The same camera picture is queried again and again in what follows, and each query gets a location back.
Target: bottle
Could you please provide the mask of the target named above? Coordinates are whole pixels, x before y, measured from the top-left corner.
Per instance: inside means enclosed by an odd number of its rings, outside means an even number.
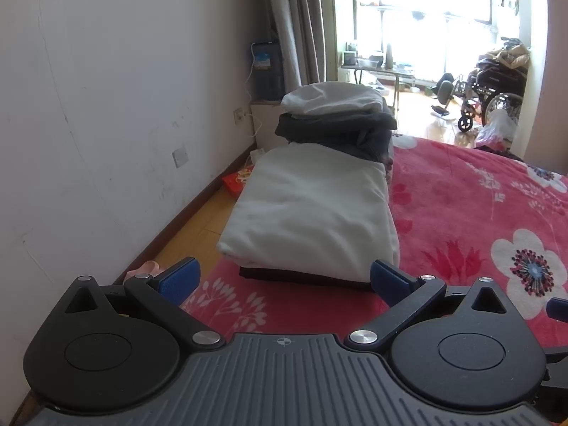
[[[390,43],[387,43],[387,54],[384,57],[384,67],[386,69],[391,69],[394,67],[393,64],[393,47]]]

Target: wall outlet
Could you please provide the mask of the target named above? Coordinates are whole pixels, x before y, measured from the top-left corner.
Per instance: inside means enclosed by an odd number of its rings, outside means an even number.
[[[189,157],[187,156],[187,151],[184,146],[181,146],[179,149],[175,149],[175,151],[171,154],[174,157],[176,168],[185,165],[189,161]]]
[[[238,125],[243,121],[245,118],[245,112],[242,110],[242,107],[233,110],[233,119],[235,120],[235,125]]]

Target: window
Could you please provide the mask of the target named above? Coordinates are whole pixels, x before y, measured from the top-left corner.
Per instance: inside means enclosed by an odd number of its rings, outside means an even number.
[[[393,47],[398,63],[418,79],[470,72],[496,40],[492,0],[356,0],[360,55]]]

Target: white cabinet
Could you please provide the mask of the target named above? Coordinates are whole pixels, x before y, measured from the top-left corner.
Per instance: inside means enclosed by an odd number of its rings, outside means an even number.
[[[280,104],[251,104],[251,113],[255,116],[253,121],[255,124],[256,144],[259,149],[264,149],[268,152],[270,149],[288,144],[288,141],[283,137],[274,134],[274,130],[276,130],[278,125],[278,118],[281,113],[284,113]]]

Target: power cord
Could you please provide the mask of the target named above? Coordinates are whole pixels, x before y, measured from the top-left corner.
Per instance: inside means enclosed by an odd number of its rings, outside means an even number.
[[[252,55],[252,63],[251,63],[251,71],[249,72],[249,75],[246,77],[245,83],[244,83],[244,88],[246,91],[246,94],[249,97],[249,107],[251,106],[251,102],[252,102],[252,95],[249,92],[248,88],[246,87],[246,84],[248,83],[248,81],[251,79],[252,76],[252,71],[255,68],[255,52],[253,51],[252,47],[255,45],[256,43],[251,43],[251,55]],[[258,121],[258,128],[256,129],[255,133],[252,136],[249,137],[256,137],[256,135],[258,134],[258,131],[262,128],[262,121],[260,120],[260,118],[256,117],[255,115],[253,115],[252,113],[248,113],[248,112],[244,112],[243,115],[252,117],[252,125],[253,128],[255,127],[255,120]]]

